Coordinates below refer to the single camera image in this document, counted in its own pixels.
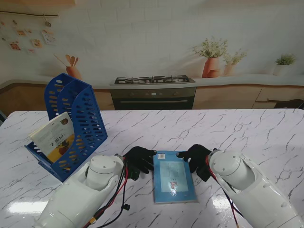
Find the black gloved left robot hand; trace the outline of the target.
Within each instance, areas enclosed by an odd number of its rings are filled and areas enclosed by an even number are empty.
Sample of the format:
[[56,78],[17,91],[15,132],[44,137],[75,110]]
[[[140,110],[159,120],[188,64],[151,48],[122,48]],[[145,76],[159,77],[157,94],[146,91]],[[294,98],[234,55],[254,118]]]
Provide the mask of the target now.
[[154,170],[153,157],[156,151],[148,150],[146,148],[135,146],[124,155],[127,160],[128,169],[135,168],[145,174]]

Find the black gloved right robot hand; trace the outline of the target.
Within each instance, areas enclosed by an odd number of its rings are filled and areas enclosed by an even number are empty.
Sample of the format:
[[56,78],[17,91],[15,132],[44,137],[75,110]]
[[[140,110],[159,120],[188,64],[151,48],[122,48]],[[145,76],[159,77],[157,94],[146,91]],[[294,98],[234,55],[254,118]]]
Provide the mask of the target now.
[[196,172],[197,175],[203,179],[203,176],[208,176],[208,168],[206,158],[211,154],[211,150],[206,147],[195,144],[191,146],[187,151],[178,152],[176,156],[182,158],[185,162],[189,163],[189,169],[191,173]]

